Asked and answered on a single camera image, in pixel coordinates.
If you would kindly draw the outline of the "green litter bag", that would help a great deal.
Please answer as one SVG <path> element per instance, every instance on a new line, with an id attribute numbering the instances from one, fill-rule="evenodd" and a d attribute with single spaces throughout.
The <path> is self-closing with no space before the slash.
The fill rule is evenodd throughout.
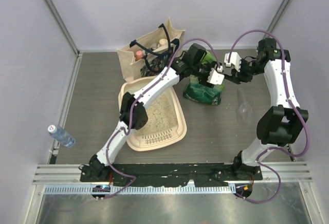
<path id="1" fill-rule="evenodd" d="M 199 62 L 207 70 L 210 70 L 217 63 L 216 58 L 208 51 L 203 53 Z M 222 91 L 225 87 L 224 84 L 210 86 L 206 81 L 200 81 L 199 77 L 195 75 L 191 74 L 189 77 L 189 83 L 183 91 L 183 97 L 185 99 L 202 104 L 220 105 Z"/>

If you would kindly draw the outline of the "clear plastic scoop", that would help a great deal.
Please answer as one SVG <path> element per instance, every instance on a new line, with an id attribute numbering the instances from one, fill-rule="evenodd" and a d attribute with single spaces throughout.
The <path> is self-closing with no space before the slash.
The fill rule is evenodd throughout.
<path id="1" fill-rule="evenodd" d="M 241 87 L 237 89 L 237 97 L 239 102 L 239 117 L 244 124 L 251 125 L 254 119 L 253 110 L 247 101 L 244 90 Z"/>

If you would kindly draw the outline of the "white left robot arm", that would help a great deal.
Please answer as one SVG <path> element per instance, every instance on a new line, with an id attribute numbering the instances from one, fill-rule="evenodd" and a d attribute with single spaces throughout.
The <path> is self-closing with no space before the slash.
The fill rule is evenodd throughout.
<path id="1" fill-rule="evenodd" d="M 210 49 L 210 55 L 215 60 L 207 64 L 202 63 L 207 51 L 197 43 L 192 44 L 182 57 L 177 57 L 177 53 L 173 53 L 167 66 L 149 84 L 133 94 L 128 92 L 123 95 L 115 130 L 88 163 L 91 175 L 96 181 L 105 182 L 109 178 L 109 171 L 113 168 L 112 164 L 118 152 L 130 135 L 146 125 L 147 108 L 163 92 L 190 75 L 197 76 L 206 85 L 216 84 L 213 78 L 222 71 L 222 64 L 214 49 Z"/>

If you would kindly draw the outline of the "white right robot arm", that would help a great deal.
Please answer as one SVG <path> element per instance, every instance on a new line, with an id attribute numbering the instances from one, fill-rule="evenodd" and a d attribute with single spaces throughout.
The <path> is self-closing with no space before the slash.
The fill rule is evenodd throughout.
<path id="1" fill-rule="evenodd" d="M 289 52 L 278 45 L 273 38 L 260 40 L 257 56 L 252 61 L 234 51 L 224 57 L 225 66 L 231 68 L 231 74 L 225 76 L 227 80 L 241 84 L 263 74 L 271 101 L 271 107 L 257 124 L 257 137 L 234 158 L 231 171 L 237 180 L 254 176 L 260 162 L 272 151 L 287 154 L 285 146 L 296 141 L 308 120 L 308 111 L 301 109 L 293 90 Z"/>

